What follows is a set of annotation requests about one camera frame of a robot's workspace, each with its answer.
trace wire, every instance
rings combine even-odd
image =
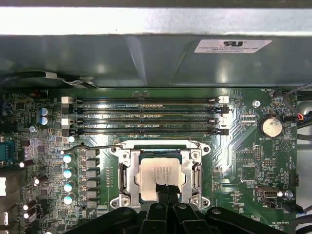
[[[312,232],[312,225],[305,226],[296,231],[296,234],[306,234]]]
[[[307,213],[309,211],[312,211],[312,206],[308,206],[307,208],[303,209],[303,213]]]
[[[304,216],[295,218],[289,224],[289,233],[290,234],[297,234],[296,233],[296,227],[299,224],[305,224],[305,223],[311,223],[311,222],[312,222],[312,214],[308,214],[308,215],[304,215]]]
[[[298,140],[312,141],[312,136],[310,136],[310,135],[297,134],[297,139],[298,139]]]
[[[303,117],[302,114],[298,113],[297,116],[298,116],[298,118],[299,118],[300,121],[303,121],[303,120],[304,120],[304,117]]]
[[[304,127],[307,127],[307,126],[310,126],[312,124],[312,119],[304,122],[304,123],[299,123],[297,125],[297,129],[300,129],[300,128],[304,128]]]
[[[297,87],[297,88],[295,88],[295,89],[293,89],[293,90],[290,90],[288,93],[286,93],[285,96],[283,97],[283,102],[285,103],[285,106],[287,106],[288,109],[290,109],[292,112],[294,112],[294,113],[297,115],[297,114],[298,114],[298,111],[293,107],[293,105],[291,105],[291,104],[289,103],[288,98],[289,98],[292,94],[294,94],[294,93],[296,93],[296,92],[298,92],[298,91],[300,91],[300,90],[307,89],[307,88],[309,88],[309,87],[311,87],[311,86],[312,86],[312,83],[305,84],[305,85],[299,86],[299,87]]]
[[[47,79],[59,79],[62,80],[64,83],[69,85],[81,85],[85,88],[98,88],[94,85],[91,85],[83,80],[80,80],[79,76],[72,76],[72,75],[64,75],[52,72],[17,72],[7,75],[0,76],[0,90],[3,91],[4,84],[12,81],[18,81],[21,79],[27,78],[47,78]]]

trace cpu socket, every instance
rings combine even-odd
[[[210,146],[193,140],[128,140],[112,148],[118,157],[119,195],[110,201],[113,209],[131,207],[137,212],[141,204],[157,202],[156,184],[179,187],[180,202],[199,209],[210,206],[201,195],[201,157]]]

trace metal socket frame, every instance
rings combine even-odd
[[[121,147],[112,148],[111,154],[118,157],[118,197],[110,201],[113,209],[131,207],[137,212],[141,209],[139,202],[139,185],[135,183],[135,176],[139,173],[139,156],[145,151],[144,146],[173,146],[181,154],[182,172],[185,182],[181,188],[181,202],[192,203],[199,209],[209,207],[211,202],[202,196],[202,164],[201,158],[207,155],[211,148],[209,145],[194,140],[128,140],[120,143]]]

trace electrolytic capacitor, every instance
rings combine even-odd
[[[66,179],[68,179],[72,177],[75,173],[76,173],[75,169],[70,167],[64,171],[63,175]]]
[[[63,157],[63,161],[65,163],[70,163],[73,160],[75,160],[75,155],[73,153],[68,153],[68,154],[64,155],[64,157]]]
[[[66,205],[72,204],[73,200],[76,199],[76,194],[74,193],[69,193],[66,197],[64,197],[64,203]]]
[[[74,143],[78,140],[78,137],[77,136],[70,136],[68,137],[68,142],[69,143]]]
[[[49,228],[45,234],[57,234],[57,230],[55,228]]]
[[[39,123],[41,125],[51,125],[52,124],[52,119],[48,116],[43,116],[39,119]]]
[[[70,180],[67,182],[67,184],[64,185],[64,191],[69,193],[75,187],[76,187],[76,183],[73,180]]]
[[[23,209],[25,211],[31,209],[32,207],[34,207],[35,205],[37,204],[37,201],[36,200],[31,200],[29,202],[27,202],[24,206],[23,206]]]
[[[39,184],[41,184],[41,183],[43,183],[43,182],[45,182],[47,180],[48,180],[48,176],[47,175],[42,175],[42,176],[34,179],[34,184],[39,185]]]
[[[39,110],[39,113],[40,113],[40,115],[42,115],[42,116],[49,116],[50,114],[52,114],[52,111],[51,111],[50,108],[42,107],[42,108]]]
[[[29,217],[33,216],[35,213],[36,213],[36,208],[33,207],[24,214],[24,218],[28,219]]]
[[[34,164],[34,161],[32,159],[29,159],[29,160],[25,160],[23,162],[20,162],[19,167],[25,168],[25,167],[32,166],[33,164]]]

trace motherboard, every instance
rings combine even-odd
[[[268,88],[16,90],[0,98],[0,233],[65,233],[156,184],[205,213],[295,218],[296,117]],[[290,102],[296,106],[296,95]]]

